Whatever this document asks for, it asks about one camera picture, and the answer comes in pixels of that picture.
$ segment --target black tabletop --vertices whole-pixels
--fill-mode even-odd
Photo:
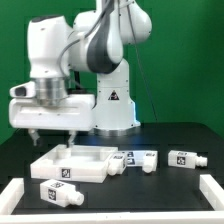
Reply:
[[[224,184],[224,140],[198,123],[142,124],[139,132],[123,137],[79,133],[78,145],[116,146],[119,150],[157,150],[157,171],[145,174],[140,167],[127,168],[122,175],[108,176],[100,183],[75,184],[85,195],[82,206],[61,208],[40,199],[40,183],[30,178],[30,164],[57,144],[66,144],[66,132],[41,131],[43,145],[34,147],[25,130],[17,131],[0,146],[0,192],[14,177],[23,177],[25,194],[14,214],[59,214],[140,211],[212,210],[199,191],[200,174],[211,174]],[[168,166],[170,150],[197,152],[208,157],[208,167],[185,169]]]

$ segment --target warning label sticker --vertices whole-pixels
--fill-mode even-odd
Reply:
[[[108,100],[120,100],[115,90],[111,93]]]

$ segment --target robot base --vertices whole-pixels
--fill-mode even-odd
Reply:
[[[140,125],[133,128],[126,129],[126,130],[101,130],[101,129],[94,128],[92,132],[96,135],[102,135],[107,137],[125,136],[125,135],[132,135],[132,134],[139,133],[140,128],[141,128]]]
[[[130,98],[129,86],[129,65],[125,59],[114,72],[97,75],[94,133],[122,136],[138,130],[141,124],[136,120],[135,102]]]
[[[31,177],[102,183],[117,147],[58,145],[30,165]]]

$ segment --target white frame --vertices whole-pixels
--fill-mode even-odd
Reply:
[[[224,192],[210,175],[200,176],[203,194]],[[0,215],[0,224],[223,224],[224,211]]]

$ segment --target small white block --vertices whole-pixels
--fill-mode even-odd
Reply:
[[[111,176],[122,174],[127,167],[126,161],[125,153],[115,153],[109,160],[108,174]]]
[[[82,205],[84,195],[76,191],[75,185],[67,184],[57,180],[48,180],[40,185],[40,196],[42,200],[66,207],[69,204]]]
[[[156,171],[157,163],[158,163],[158,152],[146,151],[143,156],[142,170],[146,173]]]
[[[195,169],[196,166],[207,166],[208,159],[205,157],[198,157],[194,152],[181,152],[171,150],[168,155],[168,165]]]

